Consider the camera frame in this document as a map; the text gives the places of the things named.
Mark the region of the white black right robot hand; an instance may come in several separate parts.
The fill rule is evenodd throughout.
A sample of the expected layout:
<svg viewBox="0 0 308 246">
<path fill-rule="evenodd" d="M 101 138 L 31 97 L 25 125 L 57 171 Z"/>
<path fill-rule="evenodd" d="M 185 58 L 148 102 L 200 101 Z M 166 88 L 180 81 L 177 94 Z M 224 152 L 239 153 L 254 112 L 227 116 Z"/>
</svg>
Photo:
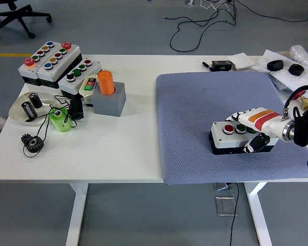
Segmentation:
<svg viewBox="0 0 308 246">
<path fill-rule="evenodd" d="M 279 113 L 265 108 L 252 108 L 232 114 L 227 121 L 240 124 L 257 131 L 259 134 L 248 142 L 243 151 L 255 153 L 263 149 L 273 139 L 290 141 L 288 133 L 294 121 Z"/>
</svg>

